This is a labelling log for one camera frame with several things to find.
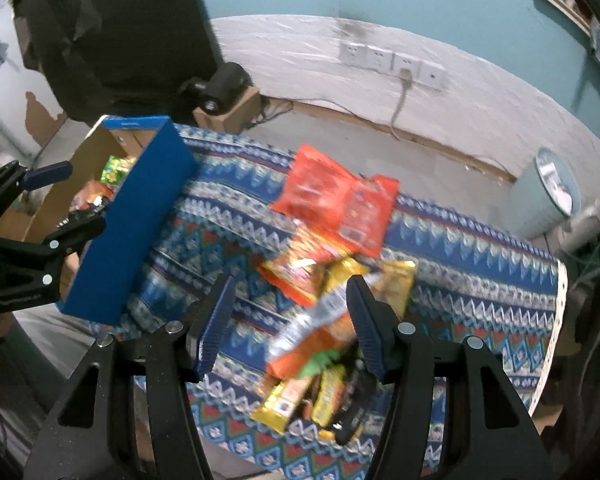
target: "teal wall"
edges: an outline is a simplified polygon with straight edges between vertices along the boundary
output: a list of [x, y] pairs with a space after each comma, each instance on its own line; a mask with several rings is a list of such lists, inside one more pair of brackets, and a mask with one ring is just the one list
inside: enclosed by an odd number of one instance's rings
[[312, 14], [378, 23], [444, 41], [503, 67], [600, 138], [600, 66], [589, 38], [544, 0], [205, 0], [212, 18]]

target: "patterned tablecloth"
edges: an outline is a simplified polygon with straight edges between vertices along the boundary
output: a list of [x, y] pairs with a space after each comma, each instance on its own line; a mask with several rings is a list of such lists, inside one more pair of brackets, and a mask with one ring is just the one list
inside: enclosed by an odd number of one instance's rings
[[[199, 430], [212, 442], [294, 480], [357, 480], [365, 475], [392, 390], [379, 389], [364, 432], [347, 447], [323, 442], [309, 420], [284, 435], [253, 422], [267, 342], [301, 307], [257, 272], [284, 250], [294, 231], [268, 205], [294, 153], [250, 140], [178, 126], [201, 169], [183, 188], [139, 273], [119, 327], [88, 323], [119, 338], [152, 332], [179, 319], [220, 272], [237, 279], [238, 299], [213, 373], [189, 385]], [[564, 266], [550, 254], [431, 202], [401, 194], [382, 258], [419, 260], [408, 319], [433, 338], [480, 336], [501, 352], [504, 369], [532, 411], [554, 353], [566, 295]], [[442, 447], [445, 383], [436, 380], [423, 473]]]

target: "blue gripper pad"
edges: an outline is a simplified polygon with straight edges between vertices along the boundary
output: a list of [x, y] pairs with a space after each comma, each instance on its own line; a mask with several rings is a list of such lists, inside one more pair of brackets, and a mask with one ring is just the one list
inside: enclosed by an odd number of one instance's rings
[[235, 280], [232, 276], [219, 276], [201, 303], [213, 304], [205, 325], [200, 331], [197, 360], [194, 371], [202, 378], [214, 367], [224, 332], [229, 326], [235, 302]]
[[[392, 371], [387, 367], [385, 356], [395, 343], [392, 329], [398, 324], [398, 318], [390, 306], [376, 301], [362, 276], [352, 276], [347, 282], [347, 308], [365, 357], [366, 368], [380, 382], [384, 382]], [[389, 309], [391, 313], [381, 312], [382, 309]], [[395, 319], [392, 326], [391, 315]]]
[[41, 187], [51, 186], [51, 184], [55, 184], [56, 182], [62, 182], [71, 176], [73, 170], [74, 167], [68, 160], [57, 162], [37, 170], [29, 170], [22, 177], [22, 189], [24, 191], [33, 191]]

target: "gray bin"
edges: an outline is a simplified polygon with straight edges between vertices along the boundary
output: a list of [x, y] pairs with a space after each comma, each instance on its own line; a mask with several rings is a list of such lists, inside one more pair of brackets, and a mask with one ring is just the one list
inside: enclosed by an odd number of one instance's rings
[[[573, 200], [571, 215], [567, 215], [549, 194], [540, 176], [539, 159], [554, 163], [563, 186]], [[575, 215], [580, 211], [581, 205], [580, 190], [567, 163], [548, 148], [540, 148], [500, 207], [501, 224], [519, 238], [533, 239]]]

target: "power cord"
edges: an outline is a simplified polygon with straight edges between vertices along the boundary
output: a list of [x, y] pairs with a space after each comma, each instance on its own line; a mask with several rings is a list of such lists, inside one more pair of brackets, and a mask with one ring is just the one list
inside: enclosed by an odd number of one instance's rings
[[[413, 86], [413, 77], [411, 75], [410, 70], [408, 70], [407, 68], [403, 68], [400, 71], [399, 78], [402, 83], [402, 88], [400, 90], [400, 98], [398, 99], [398, 102], [394, 109], [394, 113], [392, 114], [391, 120], [389, 122], [389, 133], [396, 140], [400, 140], [400, 141], [407, 140], [408, 141], [408, 139], [400, 138], [398, 136], [398, 134], [395, 132], [395, 121], [398, 118], [398, 115], [400, 114], [402, 108], [404, 107], [404, 103], [406, 101], [406, 95], [407, 95], [408, 90]], [[338, 108], [341, 108], [342, 110], [346, 111], [348, 114], [357, 118], [359, 121], [368, 124], [374, 130], [384, 132], [384, 130], [381, 130], [380, 128], [378, 128], [377, 123], [375, 123], [367, 118], [364, 118], [364, 117], [358, 115], [357, 113], [355, 113], [354, 111], [350, 110], [346, 106], [343, 106], [340, 103], [333, 101], [331, 99], [327, 99], [325, 97], [290, 97], [290, 98], [282, 98], [282, 97], [275, 97], [275, 96], [269, 96], [269, 97], [279, 99], [281, 101], [286, 102], [288, 104], [288, 107], [284, 108], [283, 110], [277, 111], [280, 109], [280, 105], [277, 105], [276, 107], [273, 108], [273, 110], [271, 111], [271, 114], [267, 115], [266, 114], [266, 104], [263, 100], [262, 110], [260, 112], [261, 119], [253, 121], [250, 124], [247, 124], [247, 126], [245, 126], [245, 128], [244, 128], [245, 130], [251, 130], [252, 128], [255, 128], [256, 126], [260, 126], [261, 124], [268, 123], [269, 121], [272, 121], [273, 119], [276, 119], [284, 114], [287, 114], [287, 113], [293, 111], [295, 102], [307, 102], [307, 103], [325, 102], [325, 103], [330, 103], [332, 105], [335, 105]], [[452, 158], [452, 159], [466, 165], [466, 161], [462, 160], [462, 158], [459, 156], [454, 156], [453, 154], [450, 154], [450, 153], [445, 153], [445, 156], [448, 156], [449, 158]], [[481, 161], [490, 160], [491, 162], [495, 163], [499, 168], [501, 168], [505, 173], [513, 175], [513, 173], [511, 171], [509, 171], [506, 166], [504, 166], [499, 160], [496, 160], [495, 158], [493, 158], [490, 155], [479, 155], [479, 154], [475, 154], [475, 153], [467, 153], [466, 156], [470, 156], [471, 158], [475, 158], [475, 159], [481, 160]]]
[[394, 131], [394, 124], [395, 120], [398, 118], [398, 115], [404, 108], [404, 102], [407, 99], [407, 90], [413, 85], [413, 76], [411, 75], [411, 70], [408, 68], [403, 68], [400, 70], [400, 82], [402, 86], [402, 89], [400, 90], [400, 98], [398, 99], [398, 104], [395, 105], [394, 114], [391, 116], [391, 121], [389, 122], [389, 131], [396, 140], [402, 140], [400, 137], [398, 137], [398, 135], [396, 135]]

